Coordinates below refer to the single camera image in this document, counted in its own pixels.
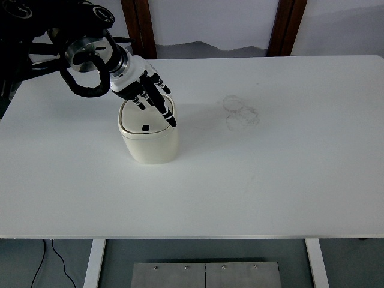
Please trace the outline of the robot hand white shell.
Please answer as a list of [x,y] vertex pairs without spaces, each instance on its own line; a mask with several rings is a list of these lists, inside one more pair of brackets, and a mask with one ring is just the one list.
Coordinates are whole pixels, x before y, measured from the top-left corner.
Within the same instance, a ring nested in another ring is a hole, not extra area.
[[128,55],[121,71],[112,74],[110,82],[111,90],[117,96],[133,102],[142,111],[146,109],[142,103],[142,100],[145,100],[156,108],[171,127],[177,126],[173,112],[158,89],[161,88],[167,95],[170,95],[171,91],[147,60]]

